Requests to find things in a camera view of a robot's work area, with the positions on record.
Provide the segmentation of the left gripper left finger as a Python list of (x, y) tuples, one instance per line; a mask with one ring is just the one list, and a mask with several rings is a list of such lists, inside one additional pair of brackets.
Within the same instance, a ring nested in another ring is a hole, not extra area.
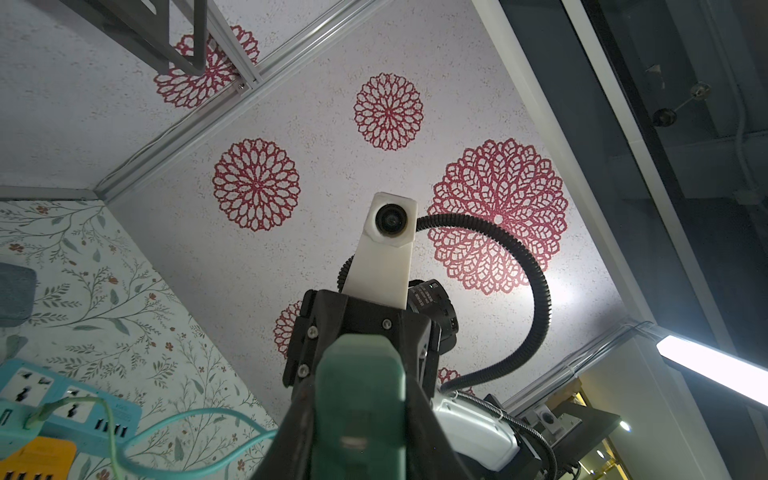
[(292, 403), (251, 480), (310, 478), (315, 427), (315, 378), (294, 388)]

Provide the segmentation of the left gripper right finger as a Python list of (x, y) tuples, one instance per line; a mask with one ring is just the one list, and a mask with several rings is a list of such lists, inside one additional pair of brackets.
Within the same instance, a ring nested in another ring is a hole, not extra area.
[(416, 380), (406, 381), (405, 418), (407, 479), (473, 479)]

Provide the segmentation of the orange power strip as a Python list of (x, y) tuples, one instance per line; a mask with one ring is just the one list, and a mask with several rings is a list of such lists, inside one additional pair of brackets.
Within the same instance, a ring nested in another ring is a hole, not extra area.
[(1, 479), (66, 480), (76, 455), (69, 440), (37, 437), (1, 461)]

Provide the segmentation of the teal power strip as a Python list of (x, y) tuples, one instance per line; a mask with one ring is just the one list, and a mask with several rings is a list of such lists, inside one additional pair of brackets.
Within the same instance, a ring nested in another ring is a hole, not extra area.
[(44, 437), (69, 440), (80, 453), (107, 457), (109, 433), (119, 445), (138, 433), (139, 405), (19, 359), (1, 364), (3, 401), (31, 411), (63, 398), (73, 401), (46, 420)]

